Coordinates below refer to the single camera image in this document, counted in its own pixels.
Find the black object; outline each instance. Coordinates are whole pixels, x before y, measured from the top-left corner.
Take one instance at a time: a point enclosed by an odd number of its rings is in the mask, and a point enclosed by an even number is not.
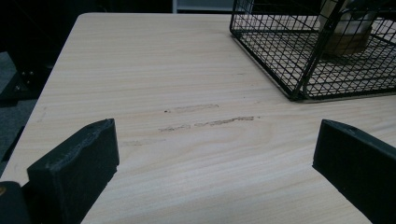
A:
[[[292,101],[390,94],[396,92],[396,4],[375,3],[382,5],[235,0],[230,31]]]
[[[18,71],[0,101],[38,98],[77,17],[94,11],[95,0],[0,1],[0,43]]]
[[[80,223],[119,163],[114,119],[73,134],[27,169],[30,181],[22,191],[32,223]],[[14,206],[5,207],[6,215],[19,213]]]
[[[323,120],[313,167],[373,223],[396,223],[396,148]]]
[[[30,224],[21,186],[12,181],[0,182],[0,223]]]
[[[171,0],[119,0],[120,12],[171,13]]]

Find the wooden table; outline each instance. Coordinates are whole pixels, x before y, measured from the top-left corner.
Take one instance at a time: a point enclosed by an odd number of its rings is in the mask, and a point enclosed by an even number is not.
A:
[[[396,96],[292,103],[229,15],[79,17],[5,170],[114,118],[120,166],[85,223],[368,223],[312,168],[322,119],[396,146]]]

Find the metal grid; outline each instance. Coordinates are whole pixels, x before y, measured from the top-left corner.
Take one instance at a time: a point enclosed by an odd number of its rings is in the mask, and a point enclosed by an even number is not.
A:
[[[306,7],[294,0],[235,0],[230,29],[291,100],[395,92],[396,24],[389,19],[394,11],[356,11],[375,14],[371,28],[361,36],[356,32],[336,36],[336,25],[356,23],[345,18],[353,11],[324,15],[324,2]],[[327,20],[322,27],[320,17]],[[352,41],[342,45],[345,38]],[[366,38],[366,45],[358,38]]]

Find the scratch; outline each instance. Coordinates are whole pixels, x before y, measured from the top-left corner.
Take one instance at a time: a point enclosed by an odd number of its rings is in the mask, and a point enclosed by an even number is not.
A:
[[[183,129],[185,130],[185,129],[190,129],[190,128],[191,128],[190,124],[183,124],[183,125],[178,126],[178,127],[169,126],[167,128],[164,128],[164,129],[159,129],[159,131],[161,133],[164,133],[164,132],[174,132],[174,131],[183,130]]]
[[[189,106],[181,106],[181,107],[175,107],[173,109],[167,109],[165,110],[165,113],[186,113],[186,112],[194,112],[198,110],[203,110],[203,109],[211,109],[211,108],[218,108],[219,105],[189,105]]]
[[[231,123],[237,120],[254,120],[254,117],[238,117],[235,119],[222,119],[222,120],[216,120],[216,121],[210,121],[207,123],[196,123],[194,124],[195,127],[204,127],[206,125],[209,126],[215,126],[215,125],[221,125],[221,124],[226,124],[226,123]]]

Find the wood grain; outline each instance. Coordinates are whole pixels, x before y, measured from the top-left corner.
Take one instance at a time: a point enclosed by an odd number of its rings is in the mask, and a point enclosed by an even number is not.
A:
[[[396,146],[395,96],[288,101],[227,15],[85,14],[3,180],[114,118],[120,166],[84,223],[369,223],[312,168],[322,119]]]

